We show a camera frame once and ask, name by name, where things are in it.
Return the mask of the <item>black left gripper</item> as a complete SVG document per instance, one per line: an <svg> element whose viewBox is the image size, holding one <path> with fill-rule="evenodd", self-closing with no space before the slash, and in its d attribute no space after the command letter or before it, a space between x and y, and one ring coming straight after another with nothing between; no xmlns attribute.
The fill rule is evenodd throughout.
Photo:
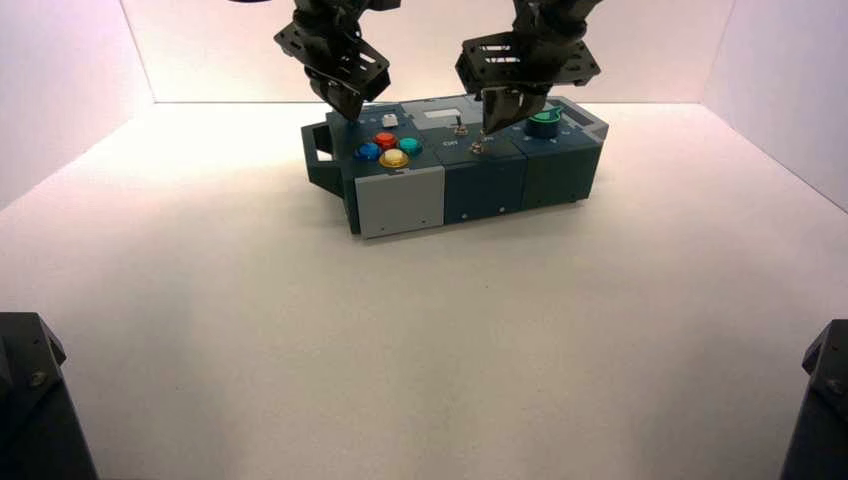
<svg viewBox="0 0 848 480"><path fill-rule="evenodd" d="M388 60L355 33L318 33L291 22L274 41L303 66L313 92L350 121L391 83Z"/></svg>

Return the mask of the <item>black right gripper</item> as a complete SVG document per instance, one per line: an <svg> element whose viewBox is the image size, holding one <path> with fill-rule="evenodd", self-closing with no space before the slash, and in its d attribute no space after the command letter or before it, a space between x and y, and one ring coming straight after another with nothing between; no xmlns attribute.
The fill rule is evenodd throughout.
<svg viewBox="0 0 848 480"><path fill-rule="evenodd" d="M455 69L467 92L481 91L485 134L542 111L543 87L584 86L601 73L582 40L557 43L514 31L464 41Z"/></svg>

